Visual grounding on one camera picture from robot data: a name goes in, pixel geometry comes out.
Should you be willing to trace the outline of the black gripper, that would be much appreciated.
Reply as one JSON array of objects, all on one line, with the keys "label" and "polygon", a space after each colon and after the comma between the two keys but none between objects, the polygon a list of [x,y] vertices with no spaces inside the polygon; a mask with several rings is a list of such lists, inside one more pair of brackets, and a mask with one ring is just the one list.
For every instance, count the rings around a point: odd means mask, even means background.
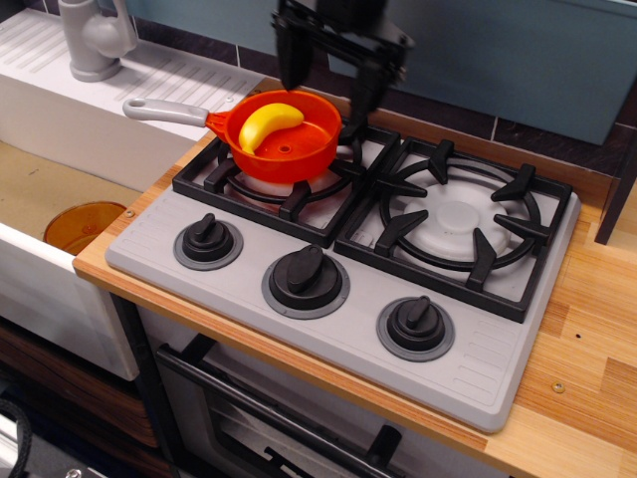
[{"label": "black gripper", "polygon": [[386,15],[385,1],[280,1],[272,14],[280,81],[286,90],[309,76],[314,51],[354,67],[347,127],[358,130],[391,83],[404,79],[414,41]]}]

